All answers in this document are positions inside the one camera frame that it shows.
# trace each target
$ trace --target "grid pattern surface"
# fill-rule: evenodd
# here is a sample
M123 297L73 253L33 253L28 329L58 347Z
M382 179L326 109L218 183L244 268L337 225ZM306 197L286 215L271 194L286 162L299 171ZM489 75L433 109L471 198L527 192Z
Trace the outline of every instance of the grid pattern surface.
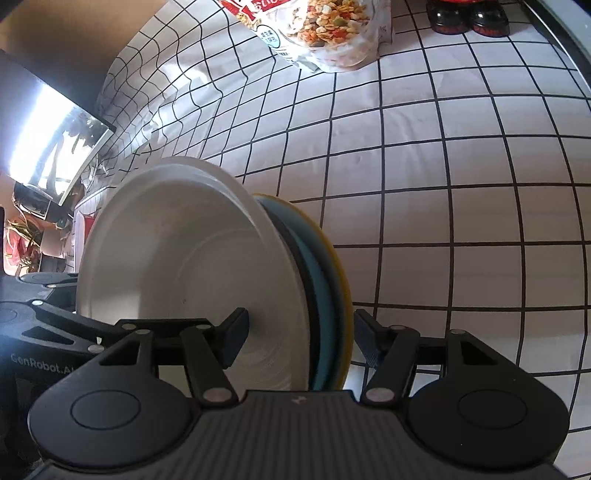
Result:
M171 155L297 203L356 306L426 336L467 329L554 390L571 412L557 466L588 479L591 92L517 3L505 10L510 38L445 36L424 0L392 0L379 62L310 74L214 0L172 0L109 71L99 110L118 132L80 210ZM346 387L371 374L356 348ZM436 378L421 366L414 391Z

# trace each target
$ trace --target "plate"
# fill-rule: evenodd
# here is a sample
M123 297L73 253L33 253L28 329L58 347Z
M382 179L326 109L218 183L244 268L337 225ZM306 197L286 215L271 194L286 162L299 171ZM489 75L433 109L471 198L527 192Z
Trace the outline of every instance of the plate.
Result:
M323 390L330 382L330 374L333 370L335 356L339 347L339 338L337 337L338 318L335 312L333 295L326 276L320 268L318 260L310 251L306 243L290 228L292 236L300 249L306 262L306 267L312 279L314 287L314 301L320 319L320 356L316 376L311 382L311 389L315 391Z
M316 292L314 291L312 273L307 265L307 261L304 259L303 249L307 249L307 247L301 240L296 238L296 235L292 230L287 228L284 223L279 220L277 215L266 208L265 211L293 256L296 267L300 272L301 282L306 294L308 316L310 318L310 375L308 378L308 387L310 390L313 390L320 358L320 319L319 305L316 302Z
M335 248L320 227L295 205L278 197L264 194L255 194L254 197L274 212L306 243L329 282L339 316L337 332L340 342L337 362L325 390L341 390L349 372L353 353L353 303L349 283Z
M249 335L226 370L237 393L307 390L308 311L291 254L233 177L204 161L168 159L177 160L132 176L101 210L77 311L111 324L205 317L218 325L244 307Z

